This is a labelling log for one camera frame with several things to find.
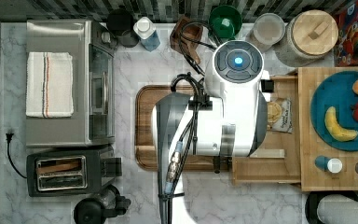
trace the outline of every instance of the striped towel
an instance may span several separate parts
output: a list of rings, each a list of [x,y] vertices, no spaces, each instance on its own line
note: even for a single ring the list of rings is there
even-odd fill
[[[69,53],[30,52],[27,64],[26,115],[71,117],[73,68]]]

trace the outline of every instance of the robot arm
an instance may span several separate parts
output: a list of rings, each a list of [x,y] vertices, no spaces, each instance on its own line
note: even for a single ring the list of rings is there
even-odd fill
[[[173,92],[153,109],[163,224],[196,223],[186,211],[184,197],[175,197],[183,193],[181,172],[190,145],[195,145],[193,153],[197,155],[249,156],[266,135],[267,103],[259,89],[261,53],[247,42],[229,41],[213,53],[207,68],[204,88],[212,106],[198,111],[198,106],[188,104],[189,95]],[[188,125],[190,137],[184,137]],[[192,139],[193,131],[196,141]]]

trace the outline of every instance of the marble countertop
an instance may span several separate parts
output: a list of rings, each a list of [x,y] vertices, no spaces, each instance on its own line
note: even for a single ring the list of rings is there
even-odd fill
[[[174,76],[192,69],[182,55],[169,46],[172,24],[159,24],[160,46],[153,52],[141,44],[119,47],[115,55],[116,142],[115,154],[122,158],[123,176],[114,185],[132,203],[125,216],[106,223],[160,223],[157,173],[140,168],[134,155],[134,111],[138,90],[149,84],[169,84]],[[5,133],[14,131],[12,159],[25,173],[25,160],[34,153],[25,146],[26,24],[2,23],[0,87],[0,223],[75,223],[76,204],[87,195],[31,198],[26,181],[11,168],[6,156]],[[212,53],[197,49],[201,59]],[[271,74],[293,69],[265,54]],[[332,66],[331,55],[313,66]],[[198,223],[307,223],[303,215],[306,195],[285,184],[243,184],[232,186],[229,173],[185,173],[186,205]]]

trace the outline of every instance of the wooden tray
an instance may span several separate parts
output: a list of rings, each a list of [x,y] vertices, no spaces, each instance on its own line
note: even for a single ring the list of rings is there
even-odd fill
[[[301,188],[303,191],[358,190],[358,174],[355,172],[358,152],[346,152],[330,147],[315,132],[310,121],[312,95],[327,77],[341,71],[358,71],[358,67],[304,67],[298,69],[299,116],[301,118]],[[330,175],[316,168],[314,161],[319,155],[341,159],[343,170],[336,175]]]
[[[285,157],[233,158],[232,183],[300,183],[299,158],[299,119],[297,76],[271,77],[275,81],[274,97],[287,98],[292,101],[292,133],[267,132],[263,144],[258,149],[284,149]]]
[[[178,86],[178,92],[192,94],[190,86]],[[135,108],[135,158],[146,170],[157,171],[156,149],[153,146],[150,121],[154,105],[171,93],[169,86],[150,85],[139,90]],[[213,171],[213,157],[188,155],[185,171]],[[228,171],[227,159],[222,161],[220,171]]]

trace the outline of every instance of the black kettle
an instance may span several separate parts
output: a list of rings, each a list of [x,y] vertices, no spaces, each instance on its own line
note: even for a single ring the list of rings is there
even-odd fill
[[[76,205],[74,220],[77,224],[103,224],[108,217],[126,214],[130,204],[130,199],[120,196],[116,187],[108,185]]]

